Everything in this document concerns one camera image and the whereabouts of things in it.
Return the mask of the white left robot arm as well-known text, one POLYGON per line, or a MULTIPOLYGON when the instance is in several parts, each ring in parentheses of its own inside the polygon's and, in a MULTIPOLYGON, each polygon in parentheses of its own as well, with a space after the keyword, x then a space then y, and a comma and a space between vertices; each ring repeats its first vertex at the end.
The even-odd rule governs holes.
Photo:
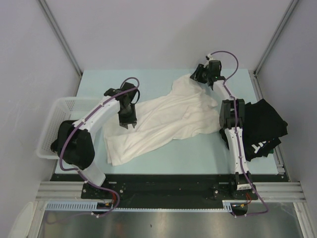
POLYGON ((82 118, 61 123, 57 139, 52 143, 51 150, 59 157, 59 166, 63 171, 76 171, 84 180, 93 183, 92 192, 98 198, 109 194, 109 185, 104 183, 106 176, 94 162, 94 141, 97 132, 113 116, 118 115, 119 126, 127 129, 135 127, 137 116, 134 98, 140 97, 136 85, 129 83, 127 78, 117 89, 110 88, 102 99, 82 118))

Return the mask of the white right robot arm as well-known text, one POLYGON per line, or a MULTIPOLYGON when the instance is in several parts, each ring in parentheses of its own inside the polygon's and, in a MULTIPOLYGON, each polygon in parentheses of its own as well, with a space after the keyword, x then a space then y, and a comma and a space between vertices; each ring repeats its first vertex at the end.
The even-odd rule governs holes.
POLYGON ((226 86, 226 78, 221 75, 221 61, 208 59, 199 64, 191 79, 207 84, 222 100, 219 123, 227 138, 232 158, 232 173, 246 174, 248 166, 243 146, 243 124, 245 121, 245 101, 238 99, 226 86))

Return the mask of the black t shirt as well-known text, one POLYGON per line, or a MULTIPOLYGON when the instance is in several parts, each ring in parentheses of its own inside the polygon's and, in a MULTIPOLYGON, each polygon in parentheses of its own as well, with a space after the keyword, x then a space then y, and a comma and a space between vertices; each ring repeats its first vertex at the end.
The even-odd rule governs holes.
POLYGON ((58 152, 58 140, 57 139, 51 144, 50 149, 53 153, 58 152))

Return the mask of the white t shirt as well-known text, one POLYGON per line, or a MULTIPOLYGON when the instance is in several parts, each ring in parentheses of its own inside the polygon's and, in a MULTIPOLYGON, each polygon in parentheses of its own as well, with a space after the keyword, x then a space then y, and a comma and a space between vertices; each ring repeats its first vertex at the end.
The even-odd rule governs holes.
POLYGON ((123 165, 172 140, 220 130, 218 103, 198 82, 184 75, 175 80, 169 94, 137 103, 135 127, 125 129, 114 115, 103 126, 107 162, 123 165))

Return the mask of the white plastic laundry basket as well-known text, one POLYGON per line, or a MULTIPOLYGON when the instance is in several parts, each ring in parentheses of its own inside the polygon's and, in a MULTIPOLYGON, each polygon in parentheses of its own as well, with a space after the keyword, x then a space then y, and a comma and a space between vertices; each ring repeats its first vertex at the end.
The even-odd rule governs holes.
POLYGON ((63 97, 57 99, 49 112, 41 133, 36 154, 42 159, 59 159, 57 153, 52 152, 51 144, 57 139, 61 123, 65 120, 79 120, 88 114, 100 101, 94 97, 63 97))

